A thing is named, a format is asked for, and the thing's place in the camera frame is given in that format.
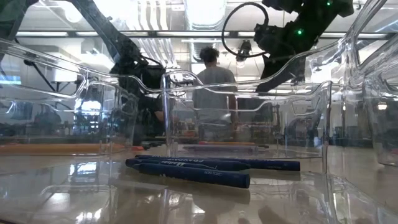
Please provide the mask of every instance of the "gray t-shirt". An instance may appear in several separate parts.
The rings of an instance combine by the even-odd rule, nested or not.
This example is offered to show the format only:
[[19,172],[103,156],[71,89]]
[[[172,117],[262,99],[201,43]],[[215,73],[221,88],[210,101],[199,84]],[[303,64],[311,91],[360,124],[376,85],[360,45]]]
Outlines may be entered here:
[[[198,74],[198,78],[204,85],[217,83],[235,82],[234,74],[225,68],[210,67]],[[214,91],[236,91],[234,86],[213,87]],[[201,123],[217,123],[220,120],[231,122],[230,118],[225,119],[229,113],[227,94],[213,93],[208,90],[195,90],[192,96],[193,105],[197,110],[197,119]]]

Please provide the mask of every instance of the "clear plastic bin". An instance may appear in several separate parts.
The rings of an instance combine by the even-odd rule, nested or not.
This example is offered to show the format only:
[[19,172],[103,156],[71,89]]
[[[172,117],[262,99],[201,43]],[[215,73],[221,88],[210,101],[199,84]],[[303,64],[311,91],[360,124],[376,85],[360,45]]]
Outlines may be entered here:
[[[385,47],[393,47],[398,38]],[[380,66],[382,69],[366,74],[364,78],[364,102],[373,132],[373,148],[379,163],[398,166],[398,73],[397,50],[386,52],[391,58]]]
[[295,159],[302,170],[326,172],[332,82],[270,93],[253,91],[262,80],[195,86],[183,71],[163,82],[170,156]]
[[107,154],[131,146],[138,99],[117,76],[5,40],[0,54],[0,155]]

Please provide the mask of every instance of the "person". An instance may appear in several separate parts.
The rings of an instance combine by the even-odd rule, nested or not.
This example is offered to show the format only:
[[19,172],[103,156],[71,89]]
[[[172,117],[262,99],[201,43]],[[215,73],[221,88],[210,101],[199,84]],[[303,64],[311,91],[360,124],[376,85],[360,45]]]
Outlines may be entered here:
[[[217,66],[219,54],[218,50],[212,47],[205,47],[200,52],[200,58],[205,63],[206,69],[197,76],[204,85],[235,82],[235,77],[230,70]],[[210,89],[213,91],[237,91],[234,86],[215,86]],[[213,91],[199,89],[195,90],[192,96],[201,141],[228,140],[231,137],[231,132],[236,130],[238,122],[235,96]]]

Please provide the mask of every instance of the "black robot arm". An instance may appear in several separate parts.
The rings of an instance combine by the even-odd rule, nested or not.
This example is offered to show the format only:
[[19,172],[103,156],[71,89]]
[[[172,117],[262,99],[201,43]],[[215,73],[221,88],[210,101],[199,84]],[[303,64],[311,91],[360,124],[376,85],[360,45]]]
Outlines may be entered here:
[[[263,50],[263,53],[250,56],[237,54],[226,46],[223,38],[224,47],[235,56],[257,57],[262,55],[264,71],[261,78],[270,77],[294,55],[310,50],[337,15],[346,17],[354,13],[353,0],[263,0],[262,3],[279,11],[288,13],[295,11],[298,16],[296,20],[286,23],[284,27],[269,26],[268,14],[264,7],[254,2],[245,2],[231,12],[223,27],[224,33],[229,18],[244,6],[256,6],[265,12],[264,23],[257,24],[254,28],[254,41]],[[290,79],[302,81],[305,62],[296,61],[295,63],[297,63],[295,72],[302,77],[292,76],[287,72],[281,73],[269,82],[259,85],[257,91],[269,91]]]
[[[0,38],[14,40],[21,26],[26,11],[39,0],[3,0],[0,1]],[[161,76],[165,69],[161,64],[149,65],[141,55],[139,47],[128,37],[120,33],[98,9],[92,0],[59,0],[72,3],[86,21],[92,26],[105,43],[108,52],[115,62],[110,73],[134,75],[140,78],[149,88],[160,88]],[[140,95],[138,86],[127,78],[119,80],[121,87]]]

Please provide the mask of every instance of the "green led light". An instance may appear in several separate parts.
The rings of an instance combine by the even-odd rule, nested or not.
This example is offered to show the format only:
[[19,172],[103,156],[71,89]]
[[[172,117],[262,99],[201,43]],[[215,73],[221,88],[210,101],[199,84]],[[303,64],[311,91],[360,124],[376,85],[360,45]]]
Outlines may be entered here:
[[303,33],[304,33],[304,30],[303,30],[303,29],[297,30],[297,34],[298,34],[298,35],[302,35]]

